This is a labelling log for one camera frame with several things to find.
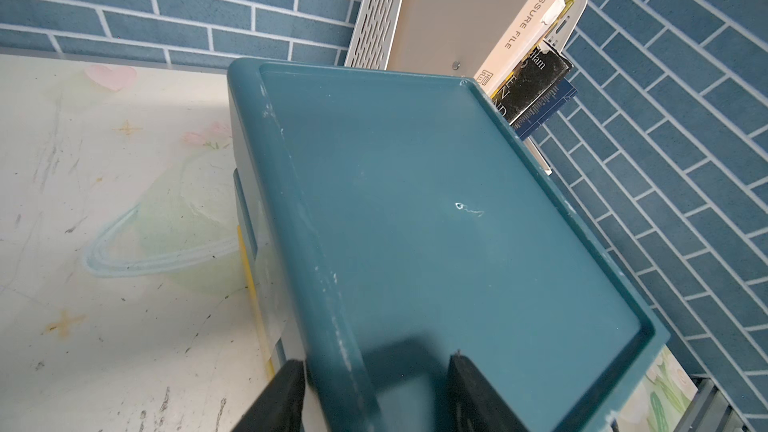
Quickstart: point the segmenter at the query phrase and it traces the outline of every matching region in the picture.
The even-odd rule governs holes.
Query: white scuff mark
[[[482,215],[485,214],[485,211],[483,210],[470,210],[461,202],[456,202],[456,208],[458,210],[464,210],[466,212],[469,212],[470,214],[476,214],[478,217],[482,217]]]

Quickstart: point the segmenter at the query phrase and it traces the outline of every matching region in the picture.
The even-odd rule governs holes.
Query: book
[[[475,80],[488,96],[494,97],[532,46],[547,33],[551,24],[542,27],[542,16],[555,1],[527,0],[491,50],[475,73]]]
[[[512,123],[512,128],[521,140],[530,136],[536,129],[549,119],[565,103],[574,97],[578,91],[566,79],[552,84],[523,114]]]

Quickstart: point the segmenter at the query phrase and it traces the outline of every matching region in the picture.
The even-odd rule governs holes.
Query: book spine
[[[496,91],[506,82],[514,67],[530,49],[521,50],[523,44],[532,43],[541,34],[540,19],[554,0],[527,0],[523,8],[514,18],[499,42],[491,50],[488,58],[475,74],[475,80],[488,96],[493,97]]]

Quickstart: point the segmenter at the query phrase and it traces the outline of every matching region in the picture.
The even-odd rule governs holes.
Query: pink flower
[[[184,143],[190,144],[191,146],[204,146],[205,143],[208,142],[205,137],[197,132],[187,132],[181,139],[184,140]]]
[[[221,122],[214,122],[208,126],[208,132],[215,136],[232,137],[232,128]]]

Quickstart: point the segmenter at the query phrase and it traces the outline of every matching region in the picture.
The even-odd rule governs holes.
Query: perforated metal panel
[[[386,69],[402,0],[362,0],[345,66]]]

